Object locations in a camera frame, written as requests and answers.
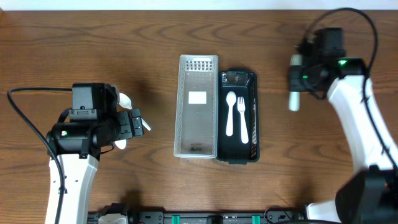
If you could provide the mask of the white spoon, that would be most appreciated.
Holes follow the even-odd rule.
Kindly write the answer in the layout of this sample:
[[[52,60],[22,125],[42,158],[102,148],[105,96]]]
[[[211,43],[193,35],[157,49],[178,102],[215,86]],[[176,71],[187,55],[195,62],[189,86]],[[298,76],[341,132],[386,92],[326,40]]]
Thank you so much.
[[[228,105],[228,117],[226,123],[226,135],[228,137],[233,135],[233,107],[236,103],[236,94],[233,91],[228,92],[226,95],[226,102]]]
[[[114,142],[115,146],[121,150],[125,149],[127,146],[127,140],[123,139],[123,140],[118,140]]]

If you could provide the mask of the white spoon angled large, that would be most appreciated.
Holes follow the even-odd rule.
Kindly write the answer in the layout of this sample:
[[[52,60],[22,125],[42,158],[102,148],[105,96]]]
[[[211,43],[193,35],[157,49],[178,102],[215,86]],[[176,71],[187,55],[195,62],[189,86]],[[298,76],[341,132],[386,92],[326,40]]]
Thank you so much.
[[[115,87],[116,89],[116,93],[118,94],[118,104],[124,108],[124,109],[129,109],[132,110],[132,101],[130,99],[130,97],[128,97],[125,93],[120,92],[119,88],[116,85],[112,85],[113,87]],[[142,121],[142,125],[148,130],[150,131],[152,128],[146,123],[146,121],[141,118]]]

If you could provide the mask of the white fork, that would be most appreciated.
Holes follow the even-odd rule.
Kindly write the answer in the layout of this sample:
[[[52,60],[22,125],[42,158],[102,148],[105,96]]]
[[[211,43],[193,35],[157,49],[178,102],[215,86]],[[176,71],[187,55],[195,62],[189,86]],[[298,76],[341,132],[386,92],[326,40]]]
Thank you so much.
[[[246,126],[246,118],[245,118],[245,103],[244,103],[244,97],[239,96],[238,97],[238,105],[237,109],[240,114],[240,120],[241,120],[241,141],[243,144],[247,144],[249,142],[248,138],[248,131],[247,131],[247,126]]]
[[[302,55],[295,54],[290,59],[290,66],[302,64]],[[290,91],[289,95],[289,110],[298,111],[300,108],[300,93],[298,91]]]

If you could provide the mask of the clear mesh plastic tray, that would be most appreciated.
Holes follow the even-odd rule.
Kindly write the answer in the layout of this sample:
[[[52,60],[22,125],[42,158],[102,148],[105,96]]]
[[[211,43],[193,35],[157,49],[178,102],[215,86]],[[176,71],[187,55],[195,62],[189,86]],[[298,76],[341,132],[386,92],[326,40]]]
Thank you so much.
[[[174,156],[217,156],[218,56],[181,55],[178,71]]]

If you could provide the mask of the black mesh plastic tray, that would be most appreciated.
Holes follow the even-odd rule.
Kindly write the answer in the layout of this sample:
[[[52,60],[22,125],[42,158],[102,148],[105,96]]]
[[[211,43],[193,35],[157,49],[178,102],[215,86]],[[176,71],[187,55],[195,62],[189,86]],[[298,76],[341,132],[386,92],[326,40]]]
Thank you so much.
[[[259,110],[257,97],[257,75],[242,68],[230,68],[218,75],[218,146],[217,159],[229,164],[247,164],[260,158]],[[245,125],[248,142],[241,139],[241,117],[238,104],[233,106],[233,134],[226,135],[228,111],[227,94],[235,93],[245,103]]]

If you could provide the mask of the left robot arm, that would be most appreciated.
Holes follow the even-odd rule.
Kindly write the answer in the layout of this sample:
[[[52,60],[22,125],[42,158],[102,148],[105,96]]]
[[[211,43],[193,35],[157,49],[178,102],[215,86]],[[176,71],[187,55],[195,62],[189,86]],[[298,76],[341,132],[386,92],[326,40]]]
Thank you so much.
[[[71,120],[66,109],[47,134],[50,144],[50,193],[46,223],[86,223],[91,188],[102,147],[125,148],[128,139],[143,136],[141,112],[109,111],[101,119]]]

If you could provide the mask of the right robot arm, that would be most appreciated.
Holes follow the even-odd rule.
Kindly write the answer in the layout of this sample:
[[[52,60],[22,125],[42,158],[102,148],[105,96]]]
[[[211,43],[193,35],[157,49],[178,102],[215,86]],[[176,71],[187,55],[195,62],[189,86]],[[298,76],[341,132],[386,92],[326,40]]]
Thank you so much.
[[[397,223],[397,145],[368,71],[362,59],[346,56],[340,28],[305,38],[290,60],[289,110],[299,110],[302,92],[321,93],[338,115],[353,161],[354,174],[334,199],[306,206],[313,222]]]

